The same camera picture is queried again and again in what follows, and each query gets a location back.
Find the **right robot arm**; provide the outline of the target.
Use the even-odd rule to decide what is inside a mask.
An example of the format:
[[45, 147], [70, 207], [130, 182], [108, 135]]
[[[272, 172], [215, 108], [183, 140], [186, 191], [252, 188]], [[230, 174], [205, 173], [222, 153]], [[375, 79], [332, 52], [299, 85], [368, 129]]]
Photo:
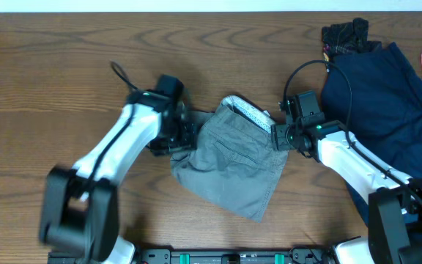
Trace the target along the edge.
[[285, 95], [286, 122], [272, 125], [276, 150], [295, 150], [337, 172], [369, 207], [368, 235], [332, 246], [323, 263], [422, 263], [422, 178], [388, 166], [339, 122], [316, 95]]

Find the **grey shorts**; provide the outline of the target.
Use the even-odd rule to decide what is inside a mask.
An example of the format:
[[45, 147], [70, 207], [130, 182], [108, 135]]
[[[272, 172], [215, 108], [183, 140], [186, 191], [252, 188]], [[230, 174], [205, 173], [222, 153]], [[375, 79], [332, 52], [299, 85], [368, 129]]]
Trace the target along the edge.
[[236, 95], [213, 113], [190, 116], [198, 127], [197, 147], [172, 155], [172, 175], [202, 199], [260, 222], [289, 155], [273, 148], [273, 119]]

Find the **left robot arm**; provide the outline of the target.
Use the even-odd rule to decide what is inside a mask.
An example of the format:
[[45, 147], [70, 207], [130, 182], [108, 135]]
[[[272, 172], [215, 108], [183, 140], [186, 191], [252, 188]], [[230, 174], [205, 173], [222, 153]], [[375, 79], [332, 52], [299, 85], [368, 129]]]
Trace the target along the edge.
[[196, 148], [184, 91], [167, 75], [154, 89], [133, 89], [96, 147], [48, 173], [39, 239], [53, 249], [49, 263], [134, 263], [136, 247], [119, 235], [118, 190], [143, 149], [162, 156]]

